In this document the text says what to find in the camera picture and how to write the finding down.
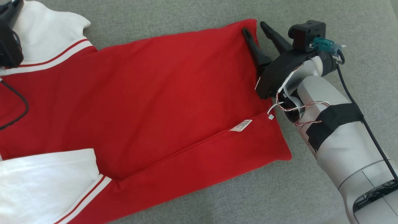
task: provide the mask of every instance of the white tag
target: white tag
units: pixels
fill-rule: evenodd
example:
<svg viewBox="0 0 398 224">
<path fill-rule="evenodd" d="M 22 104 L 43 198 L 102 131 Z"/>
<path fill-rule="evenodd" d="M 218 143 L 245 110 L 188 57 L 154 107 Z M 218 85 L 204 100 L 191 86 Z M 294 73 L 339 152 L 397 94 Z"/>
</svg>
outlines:
<svg viewBox="0 0 398 224">
<path fill-rule="evenodd" d="M 243 131 L 243 129 L 245 129 L 250 122 L 252 122 L 253 120 L 244 120 L 242 121 L 240 124 L 236 125 L 233 129 L 229 130 L 230 132 L 241 132 Z"/>
</svg>

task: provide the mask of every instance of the white wire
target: white wire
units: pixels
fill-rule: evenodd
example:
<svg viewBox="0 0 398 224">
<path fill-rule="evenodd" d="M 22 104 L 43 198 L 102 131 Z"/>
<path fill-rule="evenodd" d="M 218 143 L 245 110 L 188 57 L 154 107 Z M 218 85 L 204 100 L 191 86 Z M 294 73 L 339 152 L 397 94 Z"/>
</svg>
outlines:
<svg viewBox="0 0 398 224">
<path fill-rule="evenodd" d="M 304 126 L 306 124 L 317 124 L 317 123 L 322 123 L 322 121 L 308 121 L 304 123 L 294 123 L 294 126 L 299 127 L 299 126 Z"/>
<path fill-rule="evenodd" d="M 269 115 L 269 113 L 271 112 L 272 108 L 274 108 L 274 107 L 277 106 L 277 105 L 278 105 L 277 103 L 275 103 L 274 105 L 272 105 L 272 107 L 269 108 L 267 114 Z"/>
<path fill-rule="evenodd" d="M 278 92 L 281 92 L 283 90 L 283 88 L 285 87 L 285 85 L 287 84 L 287 82 L 289 82 L 290 78 L 293 76 L 293 74 L 303 65 L 301 64 L 300 66 L 296 67 L 290 74 L 289 76 L 285 79 L 285 81 L 282 83 L 281 87 L 278 89 Z"/>
<path fill-rule="evenodd" d="M 298 106 L 298 107 L 294 107 L 294 108 L 289 108 L 289 109 L 285 109 L 285 108 L 283 108 L 282 106 L 281 106 L 281 103 L 279 103 L 279 94 L 280 94 L 280 92 L 277 92 L 276 93 L 276 105 L 278 105 L 278 107 L 281 109 L 281 110 L 283 110 L 283 111 L 286 111 L 286 112 L 288 112 L 288 111 L 293 111 L 293 110 L 298 110 L 298 109 L 301 109 L 301 108 L 305 108 L 305 107 L 312 107 L 312 106 L 315 106 L 315 105 L 319 105 L 319 104 L 327 104 L 328 106 L 330 106 L 330 103 L 328 102 L 328 101 L 316 101 L 316 102 L 311 102 L 311 103 L 308 103 L 308 104 L 306 104 L 306 105 L 302 105 L 302 106 Z"/>
</svg>

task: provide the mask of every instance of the black cable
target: black cable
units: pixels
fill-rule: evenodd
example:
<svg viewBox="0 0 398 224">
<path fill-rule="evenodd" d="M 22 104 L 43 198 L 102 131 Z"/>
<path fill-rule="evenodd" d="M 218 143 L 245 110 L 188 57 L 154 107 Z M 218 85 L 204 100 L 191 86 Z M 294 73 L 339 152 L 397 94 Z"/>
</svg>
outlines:
<svg viewBox="0 0 398 224">
<path fill-rule="evenodd" d="M 17 92 L 14 88 L 12 88 L 6 82 L 4 82 L 4 80 L 0 80 L 0 83 L 2 83 L 5 87 L 7 87 L 9 90 L 11 90 L 13 93 L 15 93 L 17 96 L 19 96 L 22 99 L 22 101 L 25 103 L 25 111 L 21 115 L 19 115 L 17 118 L 12 120 L 11 122 L 9 122 L 3 126 L 0 126 L 0 130 L 3 130 L 4 128 L 14 124 L 19 119 L 21 119 L 23 116 L 25 116 L 25 114 L 27 114 L 27 112 L 29 111 L 29 104 L 27 103 L 26 99 L 19 92 Z"/>
<path fill-rule="evenodd" d="M 341 61 L 337 61 L 339 64 L 341 64 L 341 65 L 344 65 L 344 63 L 345 63 L 345 58 L 344 58 L 344 55 L 343 55 L 343 53 L 340 51 L 340 50 L 337 50 L 337 54 L 340 56 L 340 58 L 341 58 Z"/>
<path fill-rule="evenodd" d="M 348 98 L 349 98 L 349 99 L 351 100 L 351 102 L 359 109 L 357 103 L 355 102 L 354 98 L 352 98 L 351 94 L 349 93 L 349 91 L 348 91 L 348 89 L 347 89 L 347 86 L 346 86 L 346 84 L 345 84 L 345 82 L 344 82 L 344 79 L 343 79 L 343 75 L 341 74 L 340 65 L 337 65 L 337 72 L 339 73 L 339 77 L 340 77 L 341 84 L 343 85 L 343 88 L 344 88 L 345 92 L 347 93 Z M 380 145 L 378 144 L 378 142 L 377 142 L 375 136 L 374 136 L 373 133 L 372 133 L 372 130 L 370 129 L 370 127 L 369 127 L 368 123 L 366 122 L 366 120 L 365 120 L 365 118 L 364 118 L 363 115 L 362 115 L 362 117 L 361 117 L 361 120 L 362 120 L 362 122 L 363 122 L 363 125 L 365 125 L 365 128 L 366 128 L 366 130 L 368 131 L 368 133 L 369 133 L 369 135 L 370 135 L 370 137 L 371 137 L 373 143 L 375 144 L 375 146 L 376 146 L 378 152 L 380 153 L 380 155 L 381 155 L 381 157 L 383 158 L 384 162 L 387 164 L 387 167 L 388 167 L 388 169 L 390 170 L 390 172 L 391 172 L 393 178 L 395 179 L 395 182 L 398 183 L 398 176 L 397 176 L 397 174 L 395 173 L 393 167 L 391 166 L 390 161 L 387 159 L 386 155 L 384 154 L 383 150 L 381 149 Z"/>
</svg>

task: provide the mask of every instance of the white stripe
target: white stripe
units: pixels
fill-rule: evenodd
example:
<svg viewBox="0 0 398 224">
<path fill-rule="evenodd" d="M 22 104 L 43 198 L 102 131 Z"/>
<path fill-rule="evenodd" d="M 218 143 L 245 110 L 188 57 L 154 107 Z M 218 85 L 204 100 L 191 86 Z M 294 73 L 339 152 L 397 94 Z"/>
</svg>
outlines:
<svg viewBox="0 0 398 224">
<path fill-rule="evenodd" d="M 89 189 L 87 189 L 82 196 L 77 199 L 77 201 L 72 205 L 70 209 L 68 209 L 64 214 L 59 216 L 58 218 L 54 219 L 51 221 L 49 224 L 56 223 L 57 221 L 61 220 L 64 218 L 68 213 L 70 213 L 73 209 L 76 208 L 76 206 L 79 204 L 79 202 L 95 187 L 95 185 L 98 184 L 98 182 L 102 179 L 103 175 L 100 174 L 98 176 L 98 179 L 90 186 Z M 66 224 L 69 221 L 71 221 L 74 217 L 76 217 L 110 182 L 112 181 L 111 178 L 105 177 L 104 180 L 90 193 L 90 195 L 87 196 L 87 198 L 82 201 L 82 203 L 79 205 L 79 207 L 76 208 L 75 211 L 73 211 L 69 216 L 67 216 L 64 220 L 62 220 L 59 224 Z"/>
<path fill-rule="evenodd" d="M 73 48 L 69 49 L 67 52 L 65 52 L 63 55 L 61 55 L 59 58 L 53 60 L 52 62 L 49 62 L 44 65 L 38 65 L 38 66 L 19 67 L 19 68 L 15 68 L 15 69 L 3 69 L 3 70 L 0 70 L 0 76 L 49 69 L 51 67 L 54 67 L 55 65 L 58 65 L 58 64 L 64 62 L 65 60 L 67 60 L 69 57 L 71 57 L 75 53 L 83 50 L 86 47 L 90 47 L 90 46 L 92 46 L 90 41 L 84 41 L 84 42 L 81 42 L 80 44 L 74 46 Z"/>
<path fill-rule="evenodd" d="M 56 53 L 54 53 L 54 55 L 50 55 L 49 57 L 47 57 L 47 58 L 45 58 L 45 59 L 42 59 L 42 60 L 39 60 L 39 61 L 38 61 L 38 60 L 34 60 L 34 61 L 25 61 L 25 59 L 24 59 L 24 60 L 22 61 L 21 65 L 34 65 L 34 64 L 40 64 L 40 63 L 44 63 L 44 62 L 46 62 L 46 61 L 49 61 L 49 60 L 55 58 L 56 56 L 58 56 L 60 53 L 64 52 L 64 50 L 68 49 L 68 47 L 73 46 L 73 45 L 76 44 L 77 42 L 79 42 L 79 41 L 81 41 L 81 40 L 84 40 L 84 39 L 87 39 L 87 38 L 86 38 L 86 37 L 81 37 L 81 38 L 76 39 L 76 40 L 74 40 L 74 41 L 72 41 L 72 42 L 68 42 L 68 44 L 65 44 L 65 45 L 67 46 L 65 49 L 63 49 L 63 50 L 60 51 L 60 52 L 56 52 Z"/>
</svg>

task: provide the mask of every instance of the red stripe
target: red stripe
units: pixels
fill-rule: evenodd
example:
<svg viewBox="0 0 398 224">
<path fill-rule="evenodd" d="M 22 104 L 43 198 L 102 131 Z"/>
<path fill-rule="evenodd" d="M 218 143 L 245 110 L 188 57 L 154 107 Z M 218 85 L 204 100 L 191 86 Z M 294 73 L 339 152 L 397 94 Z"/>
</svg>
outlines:
<svg viewBox="0 0 398 224">
<path fill-rule="evenodd" d="M 88 41 L 88 39 L 83 39 L 83 40 L 80 40 L 80 41 L 74 43 L 73 45 L 71 45 L 70 47 L 68 47 L 66 50 L 64 50 L 62 53 L 60 53 L 59 55 L 57 55 L 55 58 L 53 58 L 53 59 L 51 59 L 51 60 L 48 60 L 48 61 L 46 61 L 46 62 L 42 62 L 42 63 L 38 63 L 38 64 L 31 64 L 31 65 L 20 65 L 19 67 L 31 67 L 31 66 L 45 65 L 45 64 L 50 63 L 50 62 L 52 62 L 53 60 L 55 60 L 55 59 L 61 57 L 63 54 L 65 54 L 65 53 L 66 53 L 67 51 L 69 51 L 71 48 L 73 48 L 74 46 L 80 44 L 81 42 L 85 42 L 85 41 Z"/>
<path fill-rule="evenodd" d="M 100 185 L 102 183 L 102 181 L 105 179 L 105 176 L 102 176 L 101 180 L 93 187 L 93 189 L 91 189 L 80 201 L 79 203 L 73 208 L 72 211 L 70 211 L 70 213 L 66 214 L 62 219 L 60 219 L 59 221 L 57 221 L 54 224 L 58 224 L 60 222 L 62 222 L 64 219 L 66 219 L 68 216 L 70 216 L 70 214 L 72 214 L 79 206 L 81 203 L 83 203 L 83 201 L 98 187 L 98 185 Z"/>
</svg>

